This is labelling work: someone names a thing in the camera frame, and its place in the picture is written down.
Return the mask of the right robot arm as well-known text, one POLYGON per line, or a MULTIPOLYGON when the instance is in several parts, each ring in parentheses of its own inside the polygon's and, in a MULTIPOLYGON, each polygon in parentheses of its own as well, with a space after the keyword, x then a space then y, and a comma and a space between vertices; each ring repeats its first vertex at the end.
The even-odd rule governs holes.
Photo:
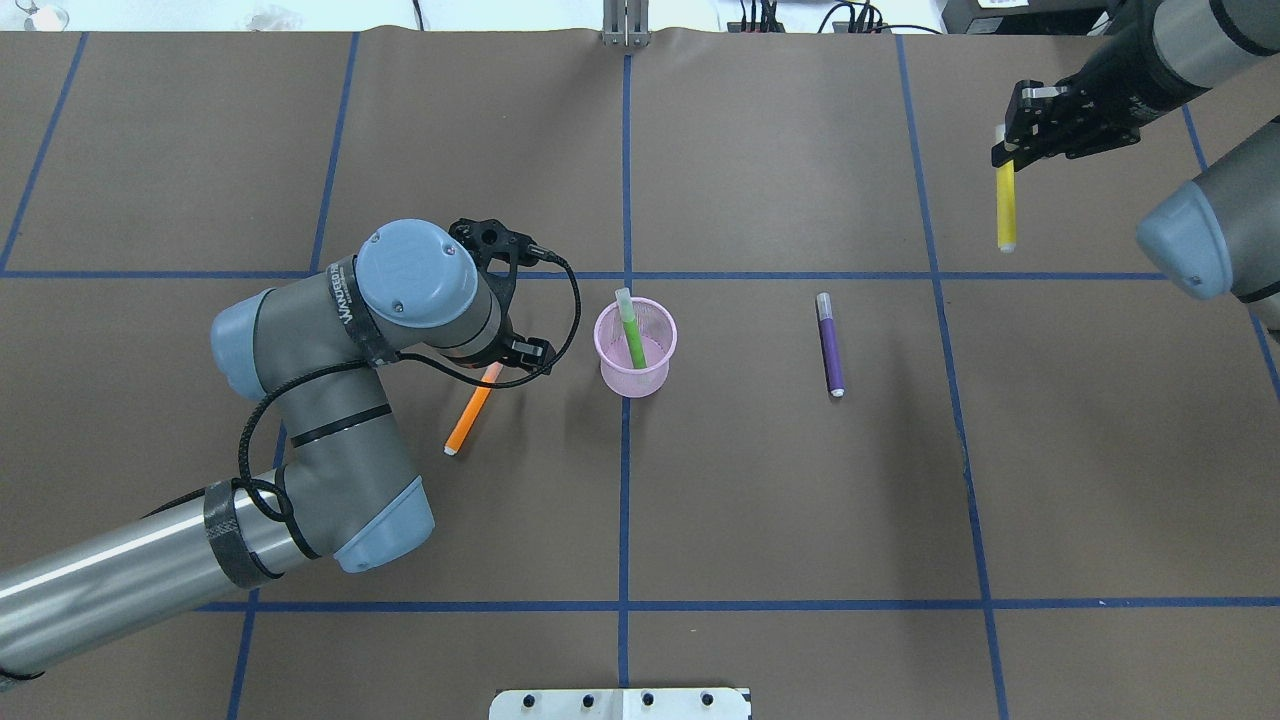
MULTIPOLYGON (((1277 56, 1275 1, 1129 1, 1108 40, 1073 73, 1018 81, 989 150, 997 170, 1083 159, 1139 142, 1153 122, 1277 56)), ((1207 158, 1135 228, 1183 293, 1239 302, 1279 329, 1279 131, 1270 117, 1207 158)))

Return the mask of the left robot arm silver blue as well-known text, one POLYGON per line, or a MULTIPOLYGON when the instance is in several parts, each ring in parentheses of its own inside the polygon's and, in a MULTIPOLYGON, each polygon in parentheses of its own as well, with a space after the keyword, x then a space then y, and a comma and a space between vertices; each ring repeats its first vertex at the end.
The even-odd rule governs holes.
POLYGON ((521 268, 568 270, 498 220, 399 219, 349 256, 219 313, 215 364, 253 402, 236 474, 3 574, 3 689, 315 559, 347 573, 417 548, 434 518, 379 370, 421 363, 476 388, 492 364, 563 356, 509 318, 521 268))

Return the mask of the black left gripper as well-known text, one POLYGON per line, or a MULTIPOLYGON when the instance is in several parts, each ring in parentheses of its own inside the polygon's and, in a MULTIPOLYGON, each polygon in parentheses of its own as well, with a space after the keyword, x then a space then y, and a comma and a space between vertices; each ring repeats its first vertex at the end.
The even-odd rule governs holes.
POLYGON ((440 348, 440 355, 462 368, 476 369, 498 363, 526 373, 549 373, 556 364, 557 350, 543 338, 498 331, 493 337, 477 336, 466 345, 440 348))

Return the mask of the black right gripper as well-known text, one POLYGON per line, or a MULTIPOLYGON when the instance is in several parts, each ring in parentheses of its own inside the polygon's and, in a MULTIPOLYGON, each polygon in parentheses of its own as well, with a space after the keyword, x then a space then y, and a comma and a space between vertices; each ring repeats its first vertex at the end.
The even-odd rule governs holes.
POLYGON ((1120 29, 1073 76, 1055 85, 1015 83, 989 164, 1021 170, 1066 151, 1111 151, 1140 142, 1140 131, 1201 96, 1160 55, 1155 23, 1120 29))

